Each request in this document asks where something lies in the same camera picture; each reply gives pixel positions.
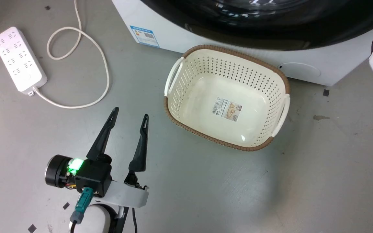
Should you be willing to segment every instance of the basket handle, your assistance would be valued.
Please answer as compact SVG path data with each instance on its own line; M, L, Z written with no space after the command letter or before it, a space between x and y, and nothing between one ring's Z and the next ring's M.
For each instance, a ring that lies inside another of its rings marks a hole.
M172 69L171 71L169 72L169 75L168 75L168 78L166 80L166 84L165 84L165 90L164 90L164 96L168 96L169 92L172 90L173 88L173 84L175 83L176 79L178 78L178 75L179 75L179 72L181 72L181 69L182 69L182 61L184 60L184 57L181 57L180 59L178 59L174 66L172 66Z
M280 119L278 120L276 128L271 133L272 137L275 137L277 133L280 131L281 127L283 126L284 120L286 119L287 113L289 112L289 107L290 107L290 95L286 94L286 96L284 97L283 112L281 113L281 116L280 116Z

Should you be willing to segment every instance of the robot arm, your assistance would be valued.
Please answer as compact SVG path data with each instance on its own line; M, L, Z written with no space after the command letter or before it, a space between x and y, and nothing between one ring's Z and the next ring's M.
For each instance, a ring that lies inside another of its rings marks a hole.
M104 224L104 227L96 229L97 232L121 233L129 208L132 208L134 216L134 208L146 205L148 200L148 187L141 187L135 174L135 172L146 170L148 115L143 118L138 147L129 164L129 173L126 179L123 183L119 183L114 181L110 175L111 158L105 154L105 149L118 112L118 108L113 109L90 148L86 160L56 155L47 165L46 184L59 188L76 189L81 193L70 218L71 232L74 231L76 225L82 223L86 210L88 210L89 215L90 212L95 214L91 214L89 220L86 220L88 224L79 227L79 233L85 230L93 232L91 228L96 223Z

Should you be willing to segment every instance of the brown basket rim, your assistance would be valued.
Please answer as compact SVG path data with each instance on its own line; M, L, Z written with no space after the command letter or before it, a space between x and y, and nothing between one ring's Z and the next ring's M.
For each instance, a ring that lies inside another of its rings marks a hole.
M243 58L243 59L246 59L248 61L251 61L251 62L254 62L254 63L257 63L259 65L262 65L268 69L271 69L272 71L274 71L276 74L278 74L281 79L283 80L284 82L284 86L285 86L285 89L286 89L286 94L290 94L290 85L289 85L289 82L287 80L287 77L284 75L283 72L281 72L277 67L274 67L266 62L263 62L259 59L256 59L254 57L251 57L247 54L244 54L244 53L240 53L240 52L237 52L237 51L234 51L234 50L231 50L231 49L226 49L226 48L222 48L222 47L218 47L218 46L213 46L213 45L198 45L198 46L195 46L195 47L192 47L190 49L188 49L188 51L186 51L182 57L183 58L186 58L188 57L188 55L190 55L191 53L197 51L197 50L200 50L200 49L210 49L210 50L215 50L215 51L219 51L219 52L222 52L222 53L226 53L226 54L230 54L230 55L233 55L233 56L236 56L236 57L240 57L240 58ZM219 139L216 139L216 138L213 138L211 136L208 136L206 134L203 134L191 127L188 127L187 125L184 125L182 124L181 122L177 121L170 113L169 111L169 107L168 107L168 97L165 97L164 98L164 109L165 109L165 112L166 114L168 115L169 119L176 125L178 125L179 127L195 134L195 135L198 135L200 137L203 137L207 140L210 140L212 142L215 142L215 143L218 143L220 145L223 145L223 146L227 146L227 147L230 147L230 148L233 148L233 149L237 149L237 150L242 150L242 151L256 151L256 150L260 150L260 149L263 149L264 147L266 147L268 144L270 144L272 142L272 140L274 139L274 137L270 136L267 140L265 140L265 142L263 142L261 145L258 145L258 146L255 146L255 147L244 147L244 146L238 146L238 145L235 145L235 144L232 144L232 143L228 143L228 142L225 142L225 141L222 141L222 140L219 140Z

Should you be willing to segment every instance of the qr code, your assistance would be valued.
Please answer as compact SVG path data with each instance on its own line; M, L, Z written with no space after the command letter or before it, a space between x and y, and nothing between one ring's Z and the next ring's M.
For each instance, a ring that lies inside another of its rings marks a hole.
M151 34L151 33L146 33L146 32L144 32L144 34L145 34L145 37L148 37L148 38L154 39L153 34Z

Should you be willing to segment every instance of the white power cord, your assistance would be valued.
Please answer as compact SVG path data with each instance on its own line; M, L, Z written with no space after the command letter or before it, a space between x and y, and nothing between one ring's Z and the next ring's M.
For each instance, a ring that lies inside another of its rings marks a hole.
M80 21L80 16L79 16L79 12L77 10L77 0L74 0L74 9L76 10L76 15L77 15L77 20L79 22L79 28L74 28L74 27L64 27L64 28L60 28L58 29L57 31L55 31L49 38L49 41L47 42L47 54L49 55L49 57L51 59L54 59L54 60L61 60L61 59L64 59L66 57L68 57L77 47L77 45L79 44L80 42L80 39L81 39L81 36L83 34L83 36L87 37L90 41L93 42L93 44L95 44L95 46L99 49L100 51L100 54L102 55L102 58L103 58L103 62L105 63L105 69L106 69L106 79L107 79L107 82L106 82L106 89L105 89L105 92L103 92L103 94L99 97L99 99L95 100L94 102L92 103L89 103L89 104L86 104L86 105L80 105L80 106L65 106L65 105L60 105L56 102L53 102L52 100L48 99L47 97L45 97L43 94L40 93L40 91L37 89L37 88L33 88L34 89L34 92L37 93L41 98L43 98L45 101L49 102L50 104L52 105L55 105L57 107L60 107L60 108L65 108L65 109L79 109L79 108L85 108L85 107L89 107L89 106L92 106L92 105L95 105L97 104L98 102L100 102L104 97L105 95L107 94L108 92L108 89L109 89L109 84L110 84L110 77L109 77L109 73L108 73L108 67L107 67L107 62L106 62L106 58L105 58L105 54L103 53L102 49L100 48L100 46L95 42L95 40L93 40L89 35L87 35L84 31L82 31L82 23ZM74 30L74 31L77 31L79 33L79 37L77 38L77 41L76 41L76 44L74 44L73 48L64 56L62 57L54 57L51 53L50 53L50 43L51 43L51 40L53 39L53 37L60 31L64 31L64 30Z

